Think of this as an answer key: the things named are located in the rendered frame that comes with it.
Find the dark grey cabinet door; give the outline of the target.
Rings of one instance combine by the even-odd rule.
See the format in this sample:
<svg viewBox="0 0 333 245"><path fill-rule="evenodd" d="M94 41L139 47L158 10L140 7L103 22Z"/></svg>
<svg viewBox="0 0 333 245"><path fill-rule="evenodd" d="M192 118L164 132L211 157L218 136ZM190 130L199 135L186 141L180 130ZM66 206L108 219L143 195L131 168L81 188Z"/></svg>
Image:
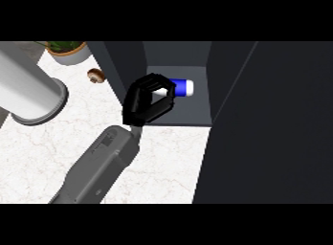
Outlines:
<svg viewBox="0 0 333 245"><path fill-rule="evenodd" d="M195 203L333 203L333 41L261 42L217 115Z"/></svg>

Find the potted plant in grey pot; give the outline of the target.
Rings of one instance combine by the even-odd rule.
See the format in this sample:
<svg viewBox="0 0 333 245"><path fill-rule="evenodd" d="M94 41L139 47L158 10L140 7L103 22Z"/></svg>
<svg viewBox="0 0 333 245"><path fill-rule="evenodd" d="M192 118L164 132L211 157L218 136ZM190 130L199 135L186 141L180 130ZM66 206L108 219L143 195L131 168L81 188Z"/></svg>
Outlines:
<svg viewBox="0 0 333 245"><path fill-rule="evenodd" d="M60 65L77 65L91 56L84 41L37 41L37 44L46 48L52 58Z"/></svg>

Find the small brown mushroom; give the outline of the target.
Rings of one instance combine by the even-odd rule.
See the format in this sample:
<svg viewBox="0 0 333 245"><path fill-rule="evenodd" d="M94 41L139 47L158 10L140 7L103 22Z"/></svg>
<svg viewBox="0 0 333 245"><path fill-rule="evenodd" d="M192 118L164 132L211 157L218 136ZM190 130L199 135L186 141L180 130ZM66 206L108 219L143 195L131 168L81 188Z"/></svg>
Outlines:
<svg viewBox="0 0 333 245"><path fill-rule="evenodd" d="M91 68L87 71L87 77L93 83L103 83L106 80L105 73L100 69Z"/></svg>

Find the blue and white water bottle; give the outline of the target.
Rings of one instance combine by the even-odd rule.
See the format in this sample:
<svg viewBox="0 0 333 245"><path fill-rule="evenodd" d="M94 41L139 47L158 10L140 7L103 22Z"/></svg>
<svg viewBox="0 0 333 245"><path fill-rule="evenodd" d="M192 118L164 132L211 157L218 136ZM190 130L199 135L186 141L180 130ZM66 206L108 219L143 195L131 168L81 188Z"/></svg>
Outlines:
<svg viewBox="0 0 333 245"><path fill-rule="evenodd" d="M195 91L193 81L183 78L171 78L171 81L175 83L175 96L190 97Z"/></svg>

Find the dark grey cabinet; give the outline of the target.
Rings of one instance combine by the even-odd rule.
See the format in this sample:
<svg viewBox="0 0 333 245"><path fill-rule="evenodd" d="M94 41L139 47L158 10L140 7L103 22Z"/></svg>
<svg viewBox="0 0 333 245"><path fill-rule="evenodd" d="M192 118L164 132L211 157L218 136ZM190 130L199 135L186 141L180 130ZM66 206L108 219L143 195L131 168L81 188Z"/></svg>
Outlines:
<svg viewBox="0 0 333 245"><path fill-rule="evenodd" d="M193 95L175 98L174 109L155 125L214 124L254 41L90 41L87 46L119 99L131 82L149 73L193 81Z"/></svg>

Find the white cylinder with grey rim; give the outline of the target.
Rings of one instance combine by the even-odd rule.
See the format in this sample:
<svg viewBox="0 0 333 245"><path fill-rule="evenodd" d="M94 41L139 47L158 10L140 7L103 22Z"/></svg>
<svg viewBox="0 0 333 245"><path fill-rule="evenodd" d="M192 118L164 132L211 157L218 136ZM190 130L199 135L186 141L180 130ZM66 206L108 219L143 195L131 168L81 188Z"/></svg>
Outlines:
<svg viewBox="0 0 333 245"><path fill-rule="evenodd" d="M0 41L0 107L24 125L49 122L69 98L65 83L52 78L12 41Z"/></svg>

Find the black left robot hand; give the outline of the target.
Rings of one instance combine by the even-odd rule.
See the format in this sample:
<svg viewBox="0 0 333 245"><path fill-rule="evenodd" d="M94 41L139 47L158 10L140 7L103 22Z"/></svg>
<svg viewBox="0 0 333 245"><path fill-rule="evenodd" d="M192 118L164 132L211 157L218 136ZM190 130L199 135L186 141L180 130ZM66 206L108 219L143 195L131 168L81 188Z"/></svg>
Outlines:
<svg viewBox="0 0 333 245"><path fill-rule="evenodd" d="M122 123L143 127L174 107L175 83L162 75L150 73L130 85L122 104ZM167 96L152 101L152 93L164 88Z"/></svg>

